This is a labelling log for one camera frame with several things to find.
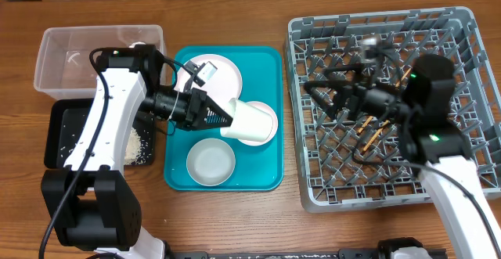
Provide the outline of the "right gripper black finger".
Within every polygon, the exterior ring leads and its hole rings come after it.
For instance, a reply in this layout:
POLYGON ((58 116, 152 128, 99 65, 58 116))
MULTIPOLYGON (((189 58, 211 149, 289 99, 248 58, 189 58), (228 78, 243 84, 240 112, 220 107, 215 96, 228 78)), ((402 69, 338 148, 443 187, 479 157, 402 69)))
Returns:
POLYGON ((362 63, 354 63, 345 66, 327 67, 324 69, 324 76, 328 79, 327 85, 336 91, 351 89, 356 84, 361 84, 366 79, 362 73, 365 65, 362 63), (350 80, 341 80, 338 75, 343 72, 353 71, 355 74, 350 80))
POLYGON ((347 81, 307 81, 304 83, 304 90, 330 119, 335 119, 337 117, 337 113, 345 106, 348 100, 347 81), (327 96, 327 99, 324 99, 320 93, 316 91, 317 88, 329 88, 334 90, 336 94, 332 99, 329 96, 327 96))

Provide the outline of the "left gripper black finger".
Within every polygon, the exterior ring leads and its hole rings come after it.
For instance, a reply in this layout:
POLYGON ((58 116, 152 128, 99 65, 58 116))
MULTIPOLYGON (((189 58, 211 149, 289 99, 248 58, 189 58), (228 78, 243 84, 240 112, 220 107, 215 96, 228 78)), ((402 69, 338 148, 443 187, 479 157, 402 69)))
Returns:
POLYGON ((198 117, 194 122, 196 130, 207 130, 213 128, 227 128, 232 124, 230 116, 224 117, 219 114, 207 115, 205 117, 198 117))
POLYGON ((232 119, 232 116, 206 93, 202 95, 202 100, 202 116, 204 119, 232 119))

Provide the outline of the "white cup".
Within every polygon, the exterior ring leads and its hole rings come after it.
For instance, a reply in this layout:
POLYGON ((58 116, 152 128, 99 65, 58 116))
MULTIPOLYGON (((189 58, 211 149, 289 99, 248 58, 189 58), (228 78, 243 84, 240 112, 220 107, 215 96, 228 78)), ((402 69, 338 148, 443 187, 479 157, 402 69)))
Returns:
POLYGON ((238 99, 231 99, 224 110, 232 116, 232 124, 220 129, 222 137, 263 142, 269 136, 272 118, 267 113, 238 99))

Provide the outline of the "wooden chopstick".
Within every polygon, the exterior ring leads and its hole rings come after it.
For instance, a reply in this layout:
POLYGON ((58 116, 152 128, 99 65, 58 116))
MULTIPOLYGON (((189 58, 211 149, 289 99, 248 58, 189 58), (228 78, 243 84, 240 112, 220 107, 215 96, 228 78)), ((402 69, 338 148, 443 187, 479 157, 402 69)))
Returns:
MULTIPOLYGON (((402 75, 400 79, 398 79, 397 83, 395 84, 395 87, 400 87, 403 83, 403 81, 406 79, 406 77, 410 74, 412 67, 407 69, 405 73, 402 75)), ((362 126, 357 130, 357 134, 361 134, 364 129, 369 125, 371 120, 373 119, 373 116, 368 116, 365 122, 362 124, 362 126)))
POLYGON ((366 145, 362 148, 362 152, 365 153, 371 145, 376 141, 380 133, 386 128, 389 124, 389 121, 385 121, 377 130, 376 132, 372 135, 370 140, 366 143, 366 145))

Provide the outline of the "rice pile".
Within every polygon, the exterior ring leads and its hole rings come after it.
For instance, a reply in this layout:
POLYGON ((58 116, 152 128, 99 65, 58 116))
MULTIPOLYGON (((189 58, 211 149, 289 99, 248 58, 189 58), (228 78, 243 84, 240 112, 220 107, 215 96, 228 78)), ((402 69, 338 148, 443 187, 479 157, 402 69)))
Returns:
MULTIPOLYGON (((62 128, 59 132, 56 166, 62 167, 73 152, 87 119, 86 109, 70 109, 63 114, 62 128)), ((150 165, 154 160, 156 138, 155 118, 149 113, 138 112, 133 122, 124 164, 139 166, 150 165)))

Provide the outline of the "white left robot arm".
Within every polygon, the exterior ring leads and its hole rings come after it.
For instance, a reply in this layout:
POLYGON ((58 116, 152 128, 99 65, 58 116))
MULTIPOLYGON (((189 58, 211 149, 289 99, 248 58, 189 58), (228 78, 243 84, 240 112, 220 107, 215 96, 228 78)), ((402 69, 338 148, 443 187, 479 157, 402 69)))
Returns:
POLYGON ((161 85, 163 66, 180 64, 155 45, 97 48, 89 61, 97 78, 85 126, 64 165, 46 170, 41 180, 51 220, 38 256, 45 256, 54 232, 61 245, 95 258, 172 258, 167 242, 143 228, 140 203, 124 178, 136 114, 150 112, 184 131, 225 128, 233 118, 205 91, 161 85))

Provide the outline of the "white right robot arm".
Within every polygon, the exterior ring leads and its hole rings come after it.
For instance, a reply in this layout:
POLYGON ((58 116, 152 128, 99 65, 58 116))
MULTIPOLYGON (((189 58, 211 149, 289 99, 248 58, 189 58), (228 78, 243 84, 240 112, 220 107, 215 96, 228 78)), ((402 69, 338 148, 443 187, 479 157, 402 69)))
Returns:
POLYGON ((398 150, 420 180, 449 235, 457 257, 498 258, 500 227, 478 178, 470 142, 449 119, 456 80, 450 59, 426 54, 413 64, 406 86, 363 75, 365 64, 324 69, 324 80, 305 91, 334 119, 346 108, 398 125, 398 150))

